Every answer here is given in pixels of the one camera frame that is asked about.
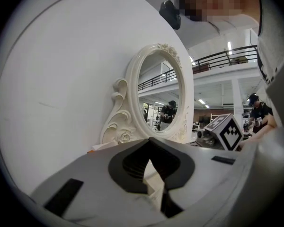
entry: carved rose decoration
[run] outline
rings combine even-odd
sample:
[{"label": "carved rose decoration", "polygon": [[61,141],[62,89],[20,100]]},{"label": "carved rose decoration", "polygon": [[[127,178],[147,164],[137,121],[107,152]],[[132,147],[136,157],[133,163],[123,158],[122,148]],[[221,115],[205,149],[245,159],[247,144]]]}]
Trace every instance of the carved rose decoration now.
[{"label": "carved rose decoration", "polygon": [[169,46],[168,44],[159,44],[158,47],[162,50],[167,51],[169,54],[172,55],[173,58],[177,61],[179,66],[181,67],[180,57],[178,57],[178,53],[174,47]]},{"label": "carved rose decoration", "polygon": [[124,144],[134,140],[133,132],[135,128],[121,129],[117,132],[117,142]]}]

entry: person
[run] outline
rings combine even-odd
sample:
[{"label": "person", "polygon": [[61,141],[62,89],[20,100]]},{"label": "person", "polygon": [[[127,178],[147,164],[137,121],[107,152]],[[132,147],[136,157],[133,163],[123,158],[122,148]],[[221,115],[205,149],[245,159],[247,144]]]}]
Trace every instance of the person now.
[{"label": "person", "polygon": [[250,112],[248,119],[248,126],[254,121],[254,128],[252,132],[254,134],[258,133],[263,127],[267,125],[268,115],[271,114],[272,109],[266,105],[266,103],[259,100],[259,96],[255,93],[249,96],[249,106],[253,109]]},{"label": "person", "polygon": [[188,15],[197,16],[202,21],[222,20],[229,16],[244,14],[259,24],[257,63],[260,75],[266,84],[266,104],[272,110],[268,114],[267,125],[248,140],[242,141],[241,148],[249,141],[261,140],[274,128],[284,126],[284,97],[280,97],[280,93],[284,93],[284,13],[275,2],[273,0],[180,0],[180,3],[185,5]]},{"label": "person", "polygon": [[176,102],[170,101],[168,105],[163,106],[161,109],[161,131],[165,130],[167,127],[170,126],[173,118],[176,115]]},{"label": "person", "polygon": [[143,110],[143,117],[144,117],[144,120],[147,122],[147,112],[146,112],[146,110]]}]

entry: white table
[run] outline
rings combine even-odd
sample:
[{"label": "white table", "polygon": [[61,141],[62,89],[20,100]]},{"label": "white table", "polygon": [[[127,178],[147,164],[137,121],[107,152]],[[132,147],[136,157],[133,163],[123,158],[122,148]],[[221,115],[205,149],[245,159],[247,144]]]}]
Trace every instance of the white table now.
[{"label": "white table", "polygon": [[194,124],[194,123],[193,123],[193,130],[194,130],[194,126],[198,127],[198,129],[197,129],[197,130],[199,130],[199,129],[200,129],[200,125],[199,125],[199,124]]}]

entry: black cap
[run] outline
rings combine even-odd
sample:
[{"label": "black cap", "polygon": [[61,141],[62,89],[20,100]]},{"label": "black cap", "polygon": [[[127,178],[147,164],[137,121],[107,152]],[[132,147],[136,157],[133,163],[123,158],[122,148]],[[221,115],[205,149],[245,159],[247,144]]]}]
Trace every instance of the black cap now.
[{"label": "black cap", "polygon": [[176,102],[174,101],[174,100],[171,100],[170,102],[169,102],[169,105],[172,105],[174,108],[176,107]]},{"label": "black cap", "polygon": [[259,96],[253,93],[252,95],[249,96],[249,106],[252,106],[258,100],[259,100]]}]

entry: black metal railing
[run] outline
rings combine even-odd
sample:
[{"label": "black metal railing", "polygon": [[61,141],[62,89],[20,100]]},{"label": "black metal railing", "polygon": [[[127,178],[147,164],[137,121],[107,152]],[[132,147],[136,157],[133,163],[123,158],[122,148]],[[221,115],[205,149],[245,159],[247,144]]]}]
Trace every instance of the black metal railing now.
[{"label": "black metal railing", "polygon": [[[231,51],[223,51],[213,55],[205,56],[194,61],[192,65],[193,74],[222,68],[225,66],[248,63],[249,61],[257,60],[257,46],[245,46],[232,49]],[[151,78],[138,85],[138,91],[153,87],[157,84],[176,80],[177,76],[174,70],[164,72],[154,78]]]},{"label": "black metal railing", "polygon": [[159,83],[162,82],[169,82],[169,81],[173,81],[173,80],[177,80],[177,75],[175,73],[175,71],[169,70],[167,72],[162,73],[161,75],[158,75],[152,79],[149,79],[141,84],[138,85],[138,91],[146,89],[148,87],[153,87]]}]

